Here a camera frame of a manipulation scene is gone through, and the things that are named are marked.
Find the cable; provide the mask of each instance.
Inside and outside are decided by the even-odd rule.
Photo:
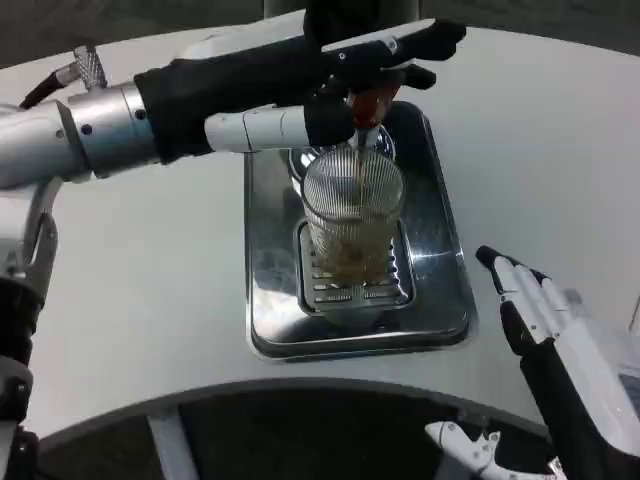
[[[80,70],[75,62],[54,70],[24,97],[20,108],[27,110],[36,106],[53,92],[66,87],[78,78],[80,78]]]

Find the robotic hand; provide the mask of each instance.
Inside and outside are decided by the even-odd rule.
[[[640,478],[639,339],[592,318],[575,291],[563,294],[543,273],[486,246],[476,257],[491,272],[505,336],[559,461],[553,474],[514,472],[495,462],[499,432],[472,442],[455,423],[437,422],[427,435],[490,480]]]
[[[345,96],[403,84],[430,88],[435,75],[411,61],[448,59],[466,31],[452,22],[421,21],[402,34],[346,39],[349,33],[333,28],[321,38],[322,22],[313,12],[322,3],[315,5],[304,35],[248,48],[239,41],[239,48],[226,50],[217,50],[212,38],[188,58],[112,87],[95,49],[83,47],[23,108],[0,109],[0,478],[32,478],[36,464],[37,438],[19,424],[32,385],[31,336],[57,247],[51,208],[62,181],[92,173],[106,178],[220,149],[341,143],[358,126]],[[344,41],[326,45],[329,40]],[[78,77],[87,93],[40,103]],[[370,98],[377,99],[366,96],[365,104]]]

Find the white robotic hand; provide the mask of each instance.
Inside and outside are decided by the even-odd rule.
[[[487,438],[480,435],[474,442],[454,422],[430,423],[425,431],[447,455],[485,480],[565,480],[561,472],[552,475],[523,473],[498,465],[495,456],[500,432],[493,432]]]
[[[592,318],[577,293],[568,298],[539,271],[486,246],[476,257],[493,277],[506,338],[522,357],[520,368],[549,427],[563,475],[640,478],[639,339]],[[474,444],[450,425],[429,425],[427,432],[483,478],[505,478],[488,455],[495,447],[491,436]]]

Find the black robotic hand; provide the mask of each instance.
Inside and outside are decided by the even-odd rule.
[[[313,15],[311,9],[307,24],[316,22]],[[164,163],[209,153],[203,125],[216,113],[342,102],[347,91],[366,90],[394,76],[396,84],[430,88],[435,74],[407,62],[450,58],[466,28],[441,20],[424,25],[416,24],[408,35],[382,32],[376,39],[336,49],[321,48],[313,34],[305,34],[204,60],[177,59],[136,75],[157,152]]]

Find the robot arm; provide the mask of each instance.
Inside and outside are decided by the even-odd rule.
[[[91,173],[108,177],[206,154],[214,146],[246,151],[341,143],[355,129],[345,94],[389,77],[428,88],[433,74],[406,62],[449,58],[465,34],[464,26],[451,22],[418,23],[408,34],[369,35],[335,48],[298,36],[216,57],[178,58],[107,88],[97,56],[85,52],[77,62],[88,93],[0,118],[0,188],[53,177],[82,180]],[[274,115],[264,108],[273,104],[293,110]],[[232,115],[247,110],[251,114],[240,119]],[[220,144],[221,135],[242,139],[241,145]]]
[[[491,272],[505,336],[562,468],[553,476],[505,470],[493,458],[498,432],[472,442],[438,422],[427,434],[486,479],[640,478],[639,339],[592,318],[575,291],[560,292],[545,274],[486,246],[476,257]]]

